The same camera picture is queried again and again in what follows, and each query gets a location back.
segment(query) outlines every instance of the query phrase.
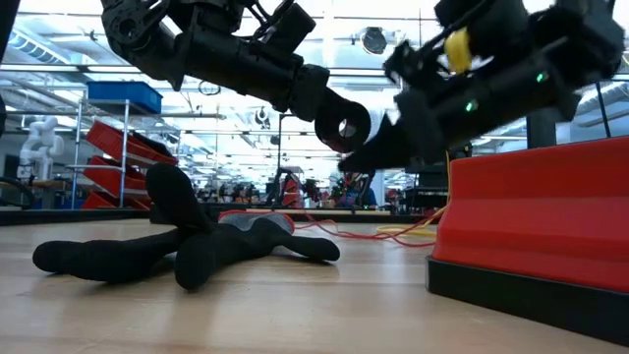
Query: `blue bin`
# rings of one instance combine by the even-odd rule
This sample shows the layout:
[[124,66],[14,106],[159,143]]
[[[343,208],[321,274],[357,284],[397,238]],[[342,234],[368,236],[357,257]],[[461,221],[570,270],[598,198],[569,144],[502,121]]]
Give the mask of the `blue bin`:
[[159,114],[161,98],[161,94],[143,82],[87,83],[90,104],[113,114],[125,113],[127,99],[132,103],[131,114]]

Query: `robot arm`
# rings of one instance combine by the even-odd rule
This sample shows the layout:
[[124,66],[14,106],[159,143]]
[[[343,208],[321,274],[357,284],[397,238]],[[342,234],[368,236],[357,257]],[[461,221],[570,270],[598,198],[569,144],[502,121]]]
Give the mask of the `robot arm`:
[[[20,149],[20,167],[18,167],[18,178],[31,180],[34,178],[34,165],[39,163],[40,181],[50,179],[50,172],[53,164],[51,156],[59,156],[64,151],[63,138],[55,135],[57,118],[38,118],[36,122],[29,125],[29,137]],[[37,145],[41,145],[38,150],[33,150]]]
[[[339,152],[349,152],[367,139],[369,128],[351,138],[338,132],[344,119],[369,126],[367,109],[327,88],[329,71],[304,64],[294,53],[315,21],[293,0],[283,1],[272,15],[257,0],[101,2],[114,52],[152,78],[167,80],[174,90],[189,75],[265,100],[280,112],[290,109],[302,120],[316,120],[319,138]],[[238,37],[232,33],[240,27],[245,9],[258,18],[260,28],[252,36]],[[166,17],[182,32],[172,33],[164,24]]]
[[[111,48],[147,75],[181,87],[200,78],[290,109],[312,122],[320,140],[339,152],[356,151],[339,168],[367,172],[432,163],[461,145],[546,107],[571,120],[575,89],[610,78],[624,49],[623,29],[603,0],[556,0],[529,14],[522,0],[441,0],[435,7],[445,30],[415,50],[399,45],[386,75],[402,82],[395,97],[400,119],[384,120],[365,146],[370,117],[362,105],[326,87],[329,71],[293,53],[315,22],[293,0],[272,15],[257,0],[101,0]],[[232,33],[248,9],[260,21],[249,37]],[[166,17],[182,30],[163,24]],[[445,67],[443,57],[447,58]],[[486,59],[480,68],[473,59]],[[357,127],[339,134],[343,120]]]
[[[624,30],[605,5],[556,0],[530,15],[522,0],[441,0],[443,33],[419,50],[401,44],[384,64],[391,80],[408,84],[395,97],[400,118],[385,119],[339,168],[405,166],[414,157],[432,163],[541,108],[571,121],[581,98],[574,91],[610,79],[621,63]],[[475,69],[474,58],[488,63]]]

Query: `stuffed animal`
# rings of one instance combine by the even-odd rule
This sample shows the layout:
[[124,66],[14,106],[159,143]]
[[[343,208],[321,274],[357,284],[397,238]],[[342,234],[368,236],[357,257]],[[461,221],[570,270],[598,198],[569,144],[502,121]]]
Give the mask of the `stuffed animal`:
[[234,213],[210,221],[190,179],[176,166],[156,164],[148,169],[146,189],[175,229],[126,241],[49,241],[35,249],[33,263],[48,272],[122,283],[148,277],[159,261],[177,252],[175,278],[194,290],[218,270],[268,256],[277,246],[317,261],[340,257],[330,240],[293,236],[292,222],[282,215]]

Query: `workbench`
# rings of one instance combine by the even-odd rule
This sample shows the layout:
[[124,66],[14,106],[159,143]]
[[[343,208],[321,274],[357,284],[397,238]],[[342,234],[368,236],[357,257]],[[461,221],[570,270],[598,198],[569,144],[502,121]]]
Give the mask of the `workbench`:
[[[196,293],[180,288],[170,271],[113,286],[50,275],[30,260],[49,240],[122,240],[170,228],[145,219],[0,227],[0,353],[629,351],[431,295],[425,289],[431,249],[388,241],[333,237],[341,249],[333,265],[278,250],[217,273]],[[376,225],[340,228],[373,233]]]

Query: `metal shelving rack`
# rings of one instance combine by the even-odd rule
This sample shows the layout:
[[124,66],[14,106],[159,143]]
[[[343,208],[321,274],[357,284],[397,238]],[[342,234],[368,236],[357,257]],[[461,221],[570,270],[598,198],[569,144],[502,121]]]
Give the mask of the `metal shelving rack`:
[[[125,106],[124,113],[124,126],[123,126],[123,142],[122,142],[122,158],[121,158],[121,166],[92,166],[92,165],[79,165],[79,148],[81,146],[81,121],[83,120],[84,108],[86,105],[90,104],[111,104],[111,105],[121,105]],[[79,104],[79,112],[77,115],[77,134],[75,136],[75,163],[70,166],[66,166],[68,168],[72,168],[73,178],[72,178],[72,209],[75,209],[75,200],[77,197],[77,179],[79,177],[79,170],[90,169],[114,169],[120,171],[120,203],[118,207],[123,207],[125,202],[125,177],[127,175],[127,138],[129,135],[129,117],[131,108],[134,108],[137,111],[143,111],[138,106],[134,105],[129,99],[126,99],[124,102],[122,101],[104,101],[104,100],[82,100]]]

